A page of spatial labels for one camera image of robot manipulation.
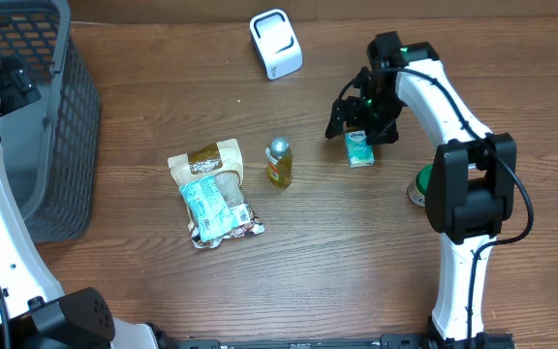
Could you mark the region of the yellow oil bottle silver cap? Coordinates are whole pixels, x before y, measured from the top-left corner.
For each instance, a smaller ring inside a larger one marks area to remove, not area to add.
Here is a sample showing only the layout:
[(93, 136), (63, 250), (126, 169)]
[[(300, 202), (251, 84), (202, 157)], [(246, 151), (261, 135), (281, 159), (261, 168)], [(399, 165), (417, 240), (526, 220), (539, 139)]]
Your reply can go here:
[(277, 137), (265, 148), (266, 171), (269, 180), (276, 186), (287, 188), (292, 181), (293, 152), (286, 138)]

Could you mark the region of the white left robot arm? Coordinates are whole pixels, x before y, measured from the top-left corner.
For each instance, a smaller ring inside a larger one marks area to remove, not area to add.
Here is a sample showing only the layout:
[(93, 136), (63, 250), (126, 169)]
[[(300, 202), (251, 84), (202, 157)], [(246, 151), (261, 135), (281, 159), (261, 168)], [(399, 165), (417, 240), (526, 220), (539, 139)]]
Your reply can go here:
[(151, 326), (113, 317), (96, 289), (63, 291), (29, 236), (10, 188), (0, 142), (0, 348), (157, 345)]

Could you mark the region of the white red snack packet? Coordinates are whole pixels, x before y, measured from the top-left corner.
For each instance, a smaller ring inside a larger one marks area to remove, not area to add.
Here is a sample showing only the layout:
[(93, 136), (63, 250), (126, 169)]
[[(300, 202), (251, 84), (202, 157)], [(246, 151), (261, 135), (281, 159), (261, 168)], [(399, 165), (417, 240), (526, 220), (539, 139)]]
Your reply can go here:
[(198, 249), (217, 248), (223, 240), (252, 237), (265, 232), (264, 223), (254, 210), (250, 208), (247, 202), (239, 206), (231, 207), (231, 212), (238, 219), (238, 226), (223, 236), (210, 239), (209, 241), (202, 241), (197, 222), (195, 220), (191, 220), (189, 228), (191, 229), (191, 241), (194, 246)]

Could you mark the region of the clear brown snack bag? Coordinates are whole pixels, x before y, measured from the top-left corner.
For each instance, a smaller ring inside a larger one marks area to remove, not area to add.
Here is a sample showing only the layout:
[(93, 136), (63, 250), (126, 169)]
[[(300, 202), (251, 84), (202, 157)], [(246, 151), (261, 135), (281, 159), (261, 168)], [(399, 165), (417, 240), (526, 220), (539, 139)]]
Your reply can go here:
[[(243, 180), (243, 160), (235, 139), (211, 143), (199, 150), (172, 156), (168, 159), (168, 166), (178, 191), (181, 186), (190, 182), (206, 176), (214, 176), (230, 209), (245, 203), (244, 195), (240, 190)], [(190, 219), (195, 220), (191, 210), (189, 208), (188, 210)]]

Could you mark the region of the small Kleenex tissue pack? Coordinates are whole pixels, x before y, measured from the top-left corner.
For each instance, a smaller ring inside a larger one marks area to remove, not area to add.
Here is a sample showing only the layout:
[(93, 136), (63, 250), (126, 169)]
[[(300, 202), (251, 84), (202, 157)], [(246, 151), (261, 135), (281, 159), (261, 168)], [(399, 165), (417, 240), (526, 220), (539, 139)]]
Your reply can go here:
[(369, 167), (375, 163), (373, 148), (362, 130), (345, 134), (345, 146), (350, 168)]

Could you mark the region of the green lid white jar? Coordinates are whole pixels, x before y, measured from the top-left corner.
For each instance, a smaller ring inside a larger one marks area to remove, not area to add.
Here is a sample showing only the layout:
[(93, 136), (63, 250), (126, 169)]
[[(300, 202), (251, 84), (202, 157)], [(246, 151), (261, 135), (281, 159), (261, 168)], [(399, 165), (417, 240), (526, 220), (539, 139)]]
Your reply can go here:
[(432, 168), (433, 165), (428, 164), (420, 169), (407, 187), (407, 195), (409, 199), (417, 206), (425, 206), (425, 195)]

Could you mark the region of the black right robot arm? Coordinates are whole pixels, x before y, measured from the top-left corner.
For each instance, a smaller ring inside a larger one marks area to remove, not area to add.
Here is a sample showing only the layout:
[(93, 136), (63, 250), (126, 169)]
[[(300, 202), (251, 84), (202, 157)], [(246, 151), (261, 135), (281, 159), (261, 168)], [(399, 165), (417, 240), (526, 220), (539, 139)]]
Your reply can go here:
[(466, 107), (427, 42), (403, 45), (396, 32), (367, 47), (369, 64), (348, 82), (356, 96), (339, 94), (325, 130), (332, 139), (363, 131), (368, 144), (395, 143), (396, 120), (412, 111), (436, 148), (424, 180), (429, 224), (440, 235), (438, 296), (421, 348), (512, 348), (509, 334), (487, 333), (481, 302), (488, 258), (512, 215), (516, 144), (494, 134)]

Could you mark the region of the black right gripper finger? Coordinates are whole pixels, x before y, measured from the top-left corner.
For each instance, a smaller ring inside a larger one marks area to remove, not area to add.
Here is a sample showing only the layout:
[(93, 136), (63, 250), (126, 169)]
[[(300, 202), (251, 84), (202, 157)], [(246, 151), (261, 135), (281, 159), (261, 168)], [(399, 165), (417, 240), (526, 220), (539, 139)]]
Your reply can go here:
[(391, 121), (387, 125), (376, 127), (366, 134), (368, 144), (395, 143), (398, 141), (397, 124)]
[(342, 104), (333, 104), (325, 137), (330, 140), (344, 133), (345, 113)]

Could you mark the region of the teal large tissue pack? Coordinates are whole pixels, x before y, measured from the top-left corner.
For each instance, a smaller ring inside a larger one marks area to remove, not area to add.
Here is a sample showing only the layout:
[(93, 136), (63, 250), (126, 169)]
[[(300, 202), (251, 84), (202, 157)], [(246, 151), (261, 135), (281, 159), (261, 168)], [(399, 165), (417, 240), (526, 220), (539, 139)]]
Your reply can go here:
[(238, 221), (214, 176), (183, 185), (179, 192), (198, 223), (202, 242), (222, 237), (236, 227)]

